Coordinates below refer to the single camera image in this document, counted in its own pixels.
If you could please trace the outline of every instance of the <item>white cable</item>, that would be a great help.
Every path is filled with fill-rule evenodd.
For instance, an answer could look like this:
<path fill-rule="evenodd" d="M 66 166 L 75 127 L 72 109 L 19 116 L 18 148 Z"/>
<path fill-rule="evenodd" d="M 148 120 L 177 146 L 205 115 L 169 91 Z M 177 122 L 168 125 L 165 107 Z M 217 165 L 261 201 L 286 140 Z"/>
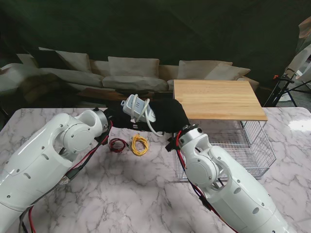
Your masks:
<path fill-rule="evenodd" d="M 150 121 L 149 121 L 149 118 L 147 116 L 147 111 L 145 112 L 145 117 L 146 117 L 146 121 L 147 121 L 147 125 L 149 127 L 149 129 L 158 137 L 163 137 L 164 134 L 157 134 L 157 132 L 152 128 L 151 124 L 150 124 Z"/>
<path fill-rule="evenodd" d="M 140 118 L 144 115 L 144 113 L 146 112 L 147 108 L 148 108 L 148 105 L 149 105 L 149 102 L 150 102 L 150 99 L 146 99 L 145 101 L 145 104 L 144 104 L 144 107 L 140 113 L 140 115 L 138 116 L 136 122 L 138 122 L 140 120 Z"/>
<path fill-rule="evenodd" d="M 132 102 L 132 109 L 131 109 L 131 119 L 134 118 L 134 108 L 135 108 L 135 105 L 136 105 L 136 100 L 137 100 L 137 97 L 138 97 L 138 94 L 134 95 L 134 98 L 133 98 L 133 102 Z M 148 118 L 148 115 L 147 115 L 147 108 L 148 108 L 148 105 L 149 105 L 149 102 L 150 102 L 150 99 L 146 99 L 145 101 L 145 104 L 144 104 L 144 107 L 140 113 L 140 115 L 138 116 L 138 118 L 135 120 L 135 122 L 138 122 L 140 120 L 140 118 L 145 114 L 145 118 L 146 118 L 146 122 L 147 122 L 147 125 L 149 127 L 149 129 L 151 130 L 151 132 L 153 132 L 156 136 L 158 137 L 163 137 L 164 134 L 158 134 L 151 126 L 150 124 L 150 121 L 149 121 L 149 118 Z"/>
<path fill-rule="evenodd" d="M 137 97 L 138 97 L 138 94 L 134 95 L 133 102 L 132 102 L 132 109 L 131 109 L 131 119 L 134 119 L 134 108 L 135 108 Z"/>

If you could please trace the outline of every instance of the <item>dark green backdrop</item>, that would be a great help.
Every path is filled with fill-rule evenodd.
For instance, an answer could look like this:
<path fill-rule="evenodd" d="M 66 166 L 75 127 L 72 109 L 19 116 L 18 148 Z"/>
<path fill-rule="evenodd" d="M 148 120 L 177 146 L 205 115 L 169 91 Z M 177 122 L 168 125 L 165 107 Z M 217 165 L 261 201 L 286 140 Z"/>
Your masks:
<path fill-rule="evenodd" d="M 107 56 L 224 60 L 272 85 L 295 55 L 310 0 L 0 0 L 5 41 Z"/>

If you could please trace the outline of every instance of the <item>beige sofa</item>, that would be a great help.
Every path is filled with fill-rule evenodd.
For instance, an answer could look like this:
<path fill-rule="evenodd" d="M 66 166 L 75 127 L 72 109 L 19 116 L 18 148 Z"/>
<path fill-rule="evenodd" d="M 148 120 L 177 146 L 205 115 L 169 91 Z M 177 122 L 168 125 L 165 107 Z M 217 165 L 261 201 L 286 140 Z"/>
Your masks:
<path fill-rule="evenodd" d="M 229 62 L 180 61 L 179 66 L 170 66 L 159 65 L 158 59 L 109 57 L 109 61 L 95 61 L 83 53 L 57 52 L 75 70 L 38 68 L 31 55 L 18 54 L 23 64 L 1 68 L 0 95 L 19 89 L 27 102 L 33 102 L 46 93 L 68 86 L 75 90 L 90 87 L 173 91 L 172 80 L 195 79 L 200 75 L 204 75 L 203 79 L 249 81 L 254 91 L 259 85 L 243 76 L 249 69 L 233 67 Z"/>

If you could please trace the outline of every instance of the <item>sofa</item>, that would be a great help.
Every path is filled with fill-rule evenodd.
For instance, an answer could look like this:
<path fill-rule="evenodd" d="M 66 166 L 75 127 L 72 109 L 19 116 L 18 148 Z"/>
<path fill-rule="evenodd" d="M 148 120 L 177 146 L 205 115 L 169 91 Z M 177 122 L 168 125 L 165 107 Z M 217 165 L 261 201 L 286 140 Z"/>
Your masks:
<path fill-rule="evenodd" d="M 249 81 L 255 91 L 258 82 L 245 75 L 247 68 L 224 61 L 180 61 L 178 66 L 159 65 L 158 59 L 108 57 L 90 60 L 85 53 L 45 48 L 17 54 L 22 64 L 8 64 L 0 70 L 0 96 L 19 91 L 28 103 L 64 89 L 173 91 L 176 79 Z"/>

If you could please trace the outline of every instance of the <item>sofa cushion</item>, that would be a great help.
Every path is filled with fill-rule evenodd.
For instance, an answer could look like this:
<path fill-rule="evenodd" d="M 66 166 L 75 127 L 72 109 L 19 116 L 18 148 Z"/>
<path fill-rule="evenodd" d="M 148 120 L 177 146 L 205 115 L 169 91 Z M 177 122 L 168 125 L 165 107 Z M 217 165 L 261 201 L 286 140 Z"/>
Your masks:
<path fill-rule="evenodd" d="M 159 78 L 165 81 L 177 79 L 178 66 L 159 65 Z"/>
<path fill-rule="evenodd" d="M 159 59 L 108 57 L 111 76 L 159 77 Z"/>
<path fill-rule="evenodd" d="M 224 63 L 219 63 L 206 77 L 205 80 L 237 80 L 244 76 L 250 69 L 233 67 Z"/>
<path fill-rule="evenodd" d="M 93 74 L 98 74 L 103 77 L 110 76 L 109 62 L 90 60 L 89 63 Z"/>
<path fill-rule="evenodd" d="M 39 68 L 70 69 L 56 51 L 28 49 L 28 53 L 35 58 Z"/>
<path fill-rule="evenodd" d="M 80 72 L 76 70 L 64 70 L 64 69 L 53 69 L 53 68 L 41 68 L 41 70 L 55 74 L 61 80 L 68 82 L 68 83 L 103 87 L 103 84 L 102 84 L 103 76 L 100 76 L 97 74 L 90 74 L 90 73 Z"/>
<path fill-rule="evenodd" d="M 17 56 L 24 65 L 39 68 L 37 61 L 30 54 L 17 54 Z"/>
<path fill-rule="evenodd" d="M 174 80 L 168 80 L 167 84 L 169 86 L 169 91 L 174 91 Z"/>
<path fill-rule="evenodd" d="M 177 79 L 204 79 L 220 63 L 232 65 L 222 61 L 179 61 Z"/>
<path fill-rule="evenodd" d="M 108 76 L 103 79 L 104 87 L 127 90 L 167 91 L 168 84 L 152 77 L 141 76 Z"/>
<path fill-rule="evenodd" d="M 39 47 L 39 50 L 50 50 L 50 49 Z M 92 73 L 88 54 L 78 53 L 78 52 L 64 52 L 64 51 L 56 51 L 56 52 L 65 61 L 69 69 L 77 70 L 77 71 L 81 71 L 85 73 Z"/>

